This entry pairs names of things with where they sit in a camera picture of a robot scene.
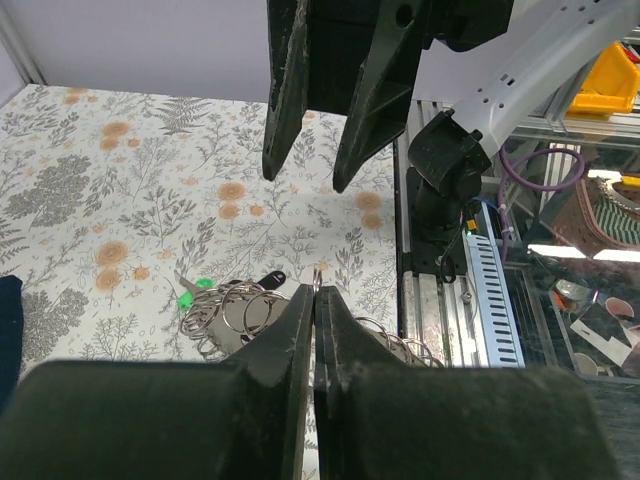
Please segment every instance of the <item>black key fob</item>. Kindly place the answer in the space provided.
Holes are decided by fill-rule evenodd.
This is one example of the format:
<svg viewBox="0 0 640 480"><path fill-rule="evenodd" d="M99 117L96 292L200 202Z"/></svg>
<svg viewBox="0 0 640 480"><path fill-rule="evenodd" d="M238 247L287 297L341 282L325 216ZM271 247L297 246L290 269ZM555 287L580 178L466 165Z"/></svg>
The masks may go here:
<svg viewBox="0 0 640 480"><path fill-rule="evenodd" d="M279 270L269 273L266 277L258 282L265 290L277 290L287 280L287 276Z"/></svg>

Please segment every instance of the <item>floral tablecloth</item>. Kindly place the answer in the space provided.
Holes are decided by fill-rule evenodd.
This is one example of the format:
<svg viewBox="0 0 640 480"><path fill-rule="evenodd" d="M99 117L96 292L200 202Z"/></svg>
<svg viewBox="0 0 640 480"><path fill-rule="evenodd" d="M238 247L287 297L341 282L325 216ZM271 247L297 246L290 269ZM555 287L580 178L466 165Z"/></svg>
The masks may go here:
<svg viewBox="0 0 640 480"><path fill-rule="evenodd" d="M176 269L218 283L282 270L290 295L318 266L354 313L395 330L391 150L336 194L343 119L309 112L270 183L265 112L34 85L0 110L0 276L24 282L25 372L53 358L199 361L177 331Z"/></svg>

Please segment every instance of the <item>yellow bin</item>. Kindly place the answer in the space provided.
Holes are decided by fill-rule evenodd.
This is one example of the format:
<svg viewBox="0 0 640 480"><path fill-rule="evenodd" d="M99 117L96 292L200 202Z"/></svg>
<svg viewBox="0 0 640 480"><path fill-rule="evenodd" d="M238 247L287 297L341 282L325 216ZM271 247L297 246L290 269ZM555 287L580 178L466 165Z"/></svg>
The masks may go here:
<svg viewBox="0 0 640 480"><path fill-rule="evenodd" d="M569 113L629 113L640 88L640 70L619 43L607 47L573 99Z"/></svg>

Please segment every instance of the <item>orange flower print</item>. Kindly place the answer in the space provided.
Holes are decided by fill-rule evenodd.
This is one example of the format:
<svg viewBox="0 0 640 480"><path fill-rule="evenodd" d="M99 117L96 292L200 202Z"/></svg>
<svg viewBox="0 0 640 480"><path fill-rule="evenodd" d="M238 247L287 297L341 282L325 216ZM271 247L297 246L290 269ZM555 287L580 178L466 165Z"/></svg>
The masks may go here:
<svg viewBox="0 0 640 480"><path fill-rule="evenodd" d="M158 252L158 254L156 255L156 258L158 260L169 260L171 257L173 257L173 252L171 251L170 248L167 248L162 252Z"/></svg>
<svg viewBox="0 0 640 480"><path fill-rule="evenodd" d="M240 213L240 209L233 203L225 203L222 207L220 207L220 211L218 214L220 218L224 220L231 220L236 218Z"/></svg>
<svg viewBox="0 0 640 480"><path fill-rule="evenodd" d="M79 96L77 96L77 95L67 95L66 97L64 97L64 100L62 100L62 104L63 105L75 105L79 101L80 101L80 97Z"/></svg>
<svg viewBox="0 0 640 480"><path fill-rule="evenodd" d="M362 226L369 230L378 230L382 226L382 219L376 213L365 213L362 216Z"/></svg>
<svg viewBox="0 0 640 480"><path fill-rule="evenodd" d="M112 122L102 129L105 137L121 137L131 130L131 126L127 122Z"/></svg>
<svg viewBox="0 0 640 480"><path fill-rule="evenodd" d="M380 195L373 192L360 192L356 195L356 206L365 212L377 210L382 205Z"/></svg>
<svg viewBox="0 0 640 480"><path fill-rule="evenodd" d="M102 150L111 151L118 146L118 137L107 137L100 144Z"/></svg>
<svg viewBox="0 0 640 480"><path fill-rule="evenodd" d="M146 280L149 278L149 269L140 265L133 271L133 278L136 280Z"/></svg>
<svg viewBox="0 0 640 480"><path fill-rule="evenodd" d="M118 241L109 242L98 250L96 253L96 263L101 267L108 265L117 265L127 258L129 249L127 246Z"/></svg>
<svg viewBox="0 0 640 480"><path fill-rule="evenodd" d="M264 213L264 207L261 207L260 205L251 205L249 207L249 213L254 217L260 217Z"/></svg>
<svg viewBox="0 0 640 480"><path fill-rule="evenodd" d="M113 290L120 283L120 274L115 268L107 268L100 272L98 278L96 278L96 287L98 290L108 292Z"/></svg>
<svg viewBox="0 0 640 480"><path fill-rule="evenodd" d="M225 202L232 202L234 200L240 200L244 197L245 188L244 185L238 182L229 182L221 185L218 189L218 198Z"/></svg>
<svg viewBox="0 0 640 480"><path fill-rule="evenodd" d="M182 183L184 185L188 185L190 187L193 187L194 185L198 184L198 179L196 177L194 177L193 175L191 175L189 178L183 178L182 179Z"/></svg>

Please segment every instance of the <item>dark fabric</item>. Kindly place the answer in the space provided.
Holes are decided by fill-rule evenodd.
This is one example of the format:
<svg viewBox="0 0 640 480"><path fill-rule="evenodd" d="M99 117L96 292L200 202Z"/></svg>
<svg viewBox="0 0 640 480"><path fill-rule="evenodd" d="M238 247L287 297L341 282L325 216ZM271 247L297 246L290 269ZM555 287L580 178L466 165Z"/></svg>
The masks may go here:
<svg viewBox="0 0 640 480"><path fill-rule="evenodd" d="M0 411L18 383L22 360L22 281L0 278Z"/></svg>

